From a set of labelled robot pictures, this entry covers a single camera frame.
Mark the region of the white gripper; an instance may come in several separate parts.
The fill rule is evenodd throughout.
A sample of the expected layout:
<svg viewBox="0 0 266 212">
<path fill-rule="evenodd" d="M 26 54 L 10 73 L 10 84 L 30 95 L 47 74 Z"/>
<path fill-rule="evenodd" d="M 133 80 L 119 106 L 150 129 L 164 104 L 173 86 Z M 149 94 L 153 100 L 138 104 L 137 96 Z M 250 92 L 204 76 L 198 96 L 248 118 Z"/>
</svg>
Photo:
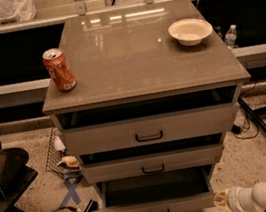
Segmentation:
<svg viewBox="0 0 266 212">
<path fill-rule="evenodd" d="M 217 192 L 213 198 L 214 205 L 221 209 L 229 206 L 233 212 L 255 212 L 251 194 L 252 188 L 234 186 Z"/>
</svg>

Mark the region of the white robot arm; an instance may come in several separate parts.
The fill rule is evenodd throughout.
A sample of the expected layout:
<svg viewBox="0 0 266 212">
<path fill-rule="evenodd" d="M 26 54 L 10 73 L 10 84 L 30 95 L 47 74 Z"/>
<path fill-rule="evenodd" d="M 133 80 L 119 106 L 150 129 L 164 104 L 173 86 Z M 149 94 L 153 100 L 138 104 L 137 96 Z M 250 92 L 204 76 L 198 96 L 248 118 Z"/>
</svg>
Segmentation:
<svg viewBox="0 0 266 212">
<path fill-rule="evenodd" d="M 214 205 L 229 212 L 266 212 L 266 182 L 250 187 L 234 186 L 214 196 Z"/>
</svg>

